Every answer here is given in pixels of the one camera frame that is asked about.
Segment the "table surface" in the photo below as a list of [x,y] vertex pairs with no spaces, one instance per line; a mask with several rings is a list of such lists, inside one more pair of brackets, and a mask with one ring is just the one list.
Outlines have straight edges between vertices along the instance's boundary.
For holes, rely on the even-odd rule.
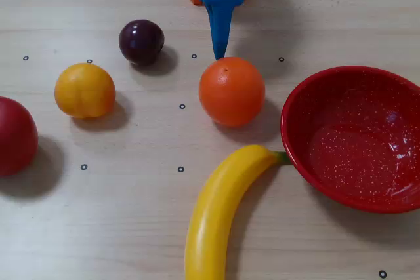
[[[0,181],[0,279],[183,279],[188,221],[213,169],[245,144],[282,150],[281,108],[312,73],[361,64],[420,84],[419,17],[419,0],[247,0],[235,10],[226,55],[260,69],[267,101],[249,126],[228,130],[198,100],[214,59],[203,7],[0,0],[0,95],[25,105],[40,134],[33,165]],[[161,58],[142,73],[117,43],[138,18],[165,32]],[[93,122],[64,115],[53,95],[60,72],[88,59],[118,91],[111,117]],[[285,166],[257,180],[240,205],[226,277],[368,280],[385,270],[389,279],[417,279],[419,229],[418,211],[348,209]]]

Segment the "bowl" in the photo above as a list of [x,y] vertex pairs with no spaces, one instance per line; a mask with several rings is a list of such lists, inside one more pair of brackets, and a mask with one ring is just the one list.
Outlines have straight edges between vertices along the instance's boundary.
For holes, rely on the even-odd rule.
[[355,209],[420,207],[420,88],[363,66],[324,70],[300,83],[282,111],[292,163],[317,190]]

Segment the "orange fruit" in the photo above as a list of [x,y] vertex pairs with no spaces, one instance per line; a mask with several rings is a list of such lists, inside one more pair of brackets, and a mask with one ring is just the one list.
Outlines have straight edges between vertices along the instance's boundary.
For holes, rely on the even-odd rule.
[[241,58],[217,60],[204,71],[199,83],[204,110],[221,125],[242,126],[263,107],[264,79],[255,66]]
[[74,64],[64,70],[55,85],[55,101],[67,115],[99,117],[109,113],[116,101],[111,76],[94,64]]

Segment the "fake fruit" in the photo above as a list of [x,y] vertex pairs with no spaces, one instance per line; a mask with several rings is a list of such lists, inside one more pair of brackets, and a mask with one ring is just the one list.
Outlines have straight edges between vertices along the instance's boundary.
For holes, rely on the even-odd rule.
[[199,83],[204,110],[221,125],[242,126],[263,107],[264,79],[256,67],[241,58],[217,60],[204,71]]
[[235,211],[248,187],[267,168],[288,164],[286,152],[243,147],[229,155],[201,190],[185,246],[186,280],[224,280],[226,251]]
[[28,166],[38,148],[38,132],[28,110],[0,96],[0,177]]
[[100,117],[116,102],[110,75],[94,64],[74,64],[64,70],[55,85],[58,107],[75,118]]
[[119,49],[124,57],[139,66],[153,64],[164,42],[162,29],[149,20],[131,21],[119,34]]

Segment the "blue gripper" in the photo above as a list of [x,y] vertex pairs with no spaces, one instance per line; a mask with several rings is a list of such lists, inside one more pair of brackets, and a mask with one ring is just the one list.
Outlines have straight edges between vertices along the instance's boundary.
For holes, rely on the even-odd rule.
[[201,0],[209,14],[211,40],[215,58],[224,57],[228,46],[230,23],[234,7],[239,6],[244,0]]

